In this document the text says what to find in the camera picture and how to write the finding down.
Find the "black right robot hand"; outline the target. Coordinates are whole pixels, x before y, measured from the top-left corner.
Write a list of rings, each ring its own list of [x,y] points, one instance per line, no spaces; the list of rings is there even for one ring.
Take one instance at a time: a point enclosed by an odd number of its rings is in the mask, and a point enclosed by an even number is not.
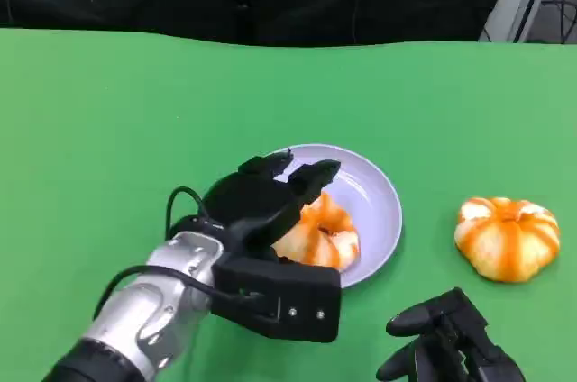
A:
[[[377,370],[379,381],[524,381],[517,363],[486,333],[487,321],[455,287],[412,305],[386,326],[393,337],[412,341]]]

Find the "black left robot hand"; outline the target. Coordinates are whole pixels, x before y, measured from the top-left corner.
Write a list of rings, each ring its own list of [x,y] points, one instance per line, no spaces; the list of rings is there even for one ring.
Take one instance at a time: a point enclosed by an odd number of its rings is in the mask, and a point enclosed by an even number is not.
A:
[[[304,164],[277,177],[294,159],[291,150],[253,157],[213,184],[203,197],[203,209],[222,224],[226,250],[261,260],[277,258],[272,245],[300,220],[301,209],[312,204],[341,167],[333,159]]]

